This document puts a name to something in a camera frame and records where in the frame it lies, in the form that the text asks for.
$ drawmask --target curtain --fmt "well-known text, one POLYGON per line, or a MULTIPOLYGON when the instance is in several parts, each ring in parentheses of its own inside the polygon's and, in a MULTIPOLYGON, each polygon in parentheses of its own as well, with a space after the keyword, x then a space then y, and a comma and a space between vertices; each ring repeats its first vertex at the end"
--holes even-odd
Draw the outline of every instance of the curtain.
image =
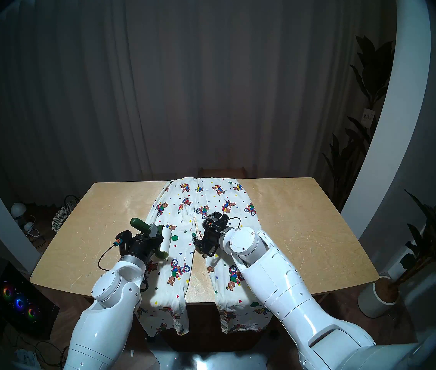
POLYGON ((59 205, 94 182, 203 168, 329 174, 364 96, 355 35, 395 39, 394 0, 17 0, 0 14, 0 165, 59 205))

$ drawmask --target white pajama pants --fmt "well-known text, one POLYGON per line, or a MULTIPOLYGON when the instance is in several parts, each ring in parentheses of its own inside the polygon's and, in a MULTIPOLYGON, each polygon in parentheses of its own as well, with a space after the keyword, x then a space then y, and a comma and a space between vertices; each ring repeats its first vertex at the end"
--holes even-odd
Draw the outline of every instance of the white pajama pants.
MULTIPOLYGON (((148 224, 163 224, 172 237, 169 257, 160 262, 155 256, 148 263, 145 277, 148 288, 137 310, 141 325, 149 336, 175 328, 179 335, 189 331, 185 292, 189 283, 194 245, 191 234, 204 234, 202 221, 213 212, 240 218, 241 226, 260 229, 258 216, 244 188, 235 179, 183 178, 166 183, 146 218, 148 224)), ((231 219, 238 226, 239 219, 231 219)), ((228 333, 262 330, 271 313, 253 295, 231 256, 218 249, 206 258, 215 290, 221 329, 228 333)))

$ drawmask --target plant pot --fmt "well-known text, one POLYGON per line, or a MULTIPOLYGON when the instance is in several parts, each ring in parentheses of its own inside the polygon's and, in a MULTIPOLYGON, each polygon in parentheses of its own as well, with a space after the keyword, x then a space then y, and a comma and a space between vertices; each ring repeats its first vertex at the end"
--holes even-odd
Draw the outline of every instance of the plant pot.
MULTIPOLYGON (((388 276, 379 276, 379 278, 387 278, 391 280, 388 276)), ((386 310, 392 307, 398 299, 398 297, 394 302, 385 302, 379 298, 375 291, 375 282, 367 285, 367 287, 360 292, 359 294, 359 308, 362 313, 364 313, 367 317, 376 318, 382 316, 386 310)))

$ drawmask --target wooden table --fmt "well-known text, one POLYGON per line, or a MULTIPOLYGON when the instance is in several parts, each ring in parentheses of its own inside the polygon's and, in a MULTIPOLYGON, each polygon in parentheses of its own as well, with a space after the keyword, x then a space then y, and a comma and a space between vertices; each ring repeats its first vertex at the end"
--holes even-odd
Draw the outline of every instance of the wooden table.
MULTIPOLYGON (((95 183, 84 195, 38 262, 30 281, 65 292, 91 295, 100 255, 120 231, 136 230, 165 182, 95 183)), ((365 284, 378 274, 341 215, 312 178, 242 179, 264 229, 298 269, 312 294, 365 284)), ((120 258, 104 257, 105 267, 120 258)), ((187 303, 215 302, 204 259, 195 255, 187 303)))

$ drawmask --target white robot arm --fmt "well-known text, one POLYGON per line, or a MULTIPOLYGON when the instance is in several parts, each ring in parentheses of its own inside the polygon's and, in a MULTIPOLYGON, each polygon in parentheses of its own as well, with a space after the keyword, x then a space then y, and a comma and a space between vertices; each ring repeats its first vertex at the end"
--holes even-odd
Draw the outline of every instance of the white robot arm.
POLYGON ((361 347, 375 345, 362 328, 331 317, 318 305, 295 267, 263 230, 230 229, 220 246, 294 340, 304 368, 335 369, 361 347))
POLYGON ((141 303, 140 288, 148 260, 153 254, 161 259, 168 257, 167 228, 147 225, 137 218, 131 225, 141 234, 133 237, 127 230, 116 236, 113 246, 119 246, 122 257, 93 286, 95 301, 74 327, 64 369, 105 370, 113 366, 124 350, 133 314, 141 303))
MULTIPOLYGON (((226 227, 227 220, 220 213, 211 215, 203 222, 203 240, 195 239, 194 244, 208 254, 220 247, 233 257, 258 300, 281 321, 296 343, 304 368, 342 367, 360 348, 375 345, 362 328, 331 317, 318 305, 295 267, 266 232, 226 227)), ((160 226, 157 231, 155 225, 139 219, 132 219, 131 225, 142 233, 134 238, 129 231, 117 235, 125 244, 121 261, 93 286, 95 301, 74 328, 66 369, 111 368, 124 349, 133 313, 141 303, 140 286, 149 258, 153 252, 162 258, 168 255, 166 243, 160 251, 162 233, 168 234, 165 228, 160 226)))

